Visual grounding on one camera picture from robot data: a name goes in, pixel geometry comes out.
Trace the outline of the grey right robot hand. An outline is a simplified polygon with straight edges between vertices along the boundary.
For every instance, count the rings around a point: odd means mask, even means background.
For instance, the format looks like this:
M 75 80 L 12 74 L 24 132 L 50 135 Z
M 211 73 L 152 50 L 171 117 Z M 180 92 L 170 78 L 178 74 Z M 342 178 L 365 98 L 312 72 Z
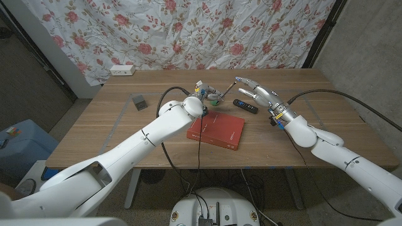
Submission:
M 242 88 L 238 88 L 238 91 L 247 97 L 250 97 L 257 103 L 257 105 L 268 107 L 272 110 L 276 110 L 279 106 L 283 105 L 283 101 L 272 90 L 261 86 L 256 81 L 249 78 L 235 77 L 238 82 L 243 83 L 250 87 L 253 91 L 248 91 Z

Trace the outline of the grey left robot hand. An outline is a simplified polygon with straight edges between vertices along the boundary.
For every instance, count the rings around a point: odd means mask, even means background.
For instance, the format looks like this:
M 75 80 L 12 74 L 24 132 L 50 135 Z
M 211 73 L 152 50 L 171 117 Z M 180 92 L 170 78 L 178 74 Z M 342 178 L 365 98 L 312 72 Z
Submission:
M 195 84 L 195 96 L 201 101 L 223 101 L 223 94 L 221 92 L 209 86 L 207 83 L 203 83 L 201 80 Z

